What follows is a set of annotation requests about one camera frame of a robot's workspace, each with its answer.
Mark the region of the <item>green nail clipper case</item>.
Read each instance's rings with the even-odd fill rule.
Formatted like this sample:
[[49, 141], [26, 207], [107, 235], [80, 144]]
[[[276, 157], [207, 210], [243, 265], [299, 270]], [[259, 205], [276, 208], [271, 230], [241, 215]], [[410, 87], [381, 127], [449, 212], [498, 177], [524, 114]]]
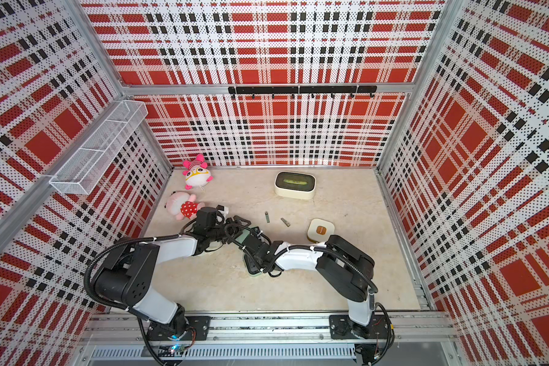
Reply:
[[242, 251], [242, 259], [245, 263], [246, 270], [250, 275], [258, 275], [263, 268], [264, 253], [259, 252], [262, 249], [267, 249], [265, 242], [256, 231], [256, 228], [243, 229], [242, 227], [234, 228], [234, 244]]

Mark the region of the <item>cream case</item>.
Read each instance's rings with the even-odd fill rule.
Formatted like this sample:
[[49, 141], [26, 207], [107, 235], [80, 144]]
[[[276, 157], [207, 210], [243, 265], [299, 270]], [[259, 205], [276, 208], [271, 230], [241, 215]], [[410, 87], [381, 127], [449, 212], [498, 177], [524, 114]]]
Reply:
[[312, 219], [308, 229], [307, 238], [311, 242], [326, 242], [334, 233], [335, 225], [330, 221], [320, 218]]

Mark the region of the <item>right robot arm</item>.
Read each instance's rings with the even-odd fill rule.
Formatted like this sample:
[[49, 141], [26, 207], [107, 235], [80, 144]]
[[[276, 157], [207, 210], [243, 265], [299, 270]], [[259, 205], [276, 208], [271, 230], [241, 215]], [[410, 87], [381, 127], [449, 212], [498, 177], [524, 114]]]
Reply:
[[227, 242], [244, 254], [250, 272], [272, 277], [284, 271], [319, 273], [348, 302], [349, 319], [367, 326], [375, 311], [378, 287], [373, 282], [375, 261], [341, 236], [309, 245], [272, 241], [258, 227], [226, 226]]

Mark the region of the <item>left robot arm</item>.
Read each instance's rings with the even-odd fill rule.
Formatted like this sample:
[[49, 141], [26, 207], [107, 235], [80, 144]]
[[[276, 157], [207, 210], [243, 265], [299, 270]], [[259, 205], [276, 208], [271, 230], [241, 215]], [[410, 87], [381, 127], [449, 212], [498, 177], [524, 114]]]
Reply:
[[125, 237], [97, 254], [84, 274], [84, 288], [95, 302], [125, 310], [140, 320], [177, 327], [183, 312], [153, 288], [157, 265], [203, 254], [213, 242], [226, 242], [227, 207], [203, 207], [180, 233]]

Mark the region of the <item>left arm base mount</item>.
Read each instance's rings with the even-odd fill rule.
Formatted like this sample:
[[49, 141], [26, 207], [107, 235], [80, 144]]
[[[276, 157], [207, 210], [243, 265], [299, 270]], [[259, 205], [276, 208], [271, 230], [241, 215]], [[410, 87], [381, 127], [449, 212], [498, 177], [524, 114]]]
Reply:
[[152, 322], [146, 333], [149, 341], [204, 341], [210, 328], [211, 317], [179, 316], [169, 324]]

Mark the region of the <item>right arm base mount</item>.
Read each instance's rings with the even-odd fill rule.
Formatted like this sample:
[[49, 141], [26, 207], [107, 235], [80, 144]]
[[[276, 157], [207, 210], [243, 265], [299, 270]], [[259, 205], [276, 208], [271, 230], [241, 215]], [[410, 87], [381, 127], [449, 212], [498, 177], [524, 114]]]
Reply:
[[368, 325], [363, 326], [352, 321], [347, 315], [329, 316], [329, 329], [332, 339], [386, 339], [390, 326], [386, 317], [373, 314]]

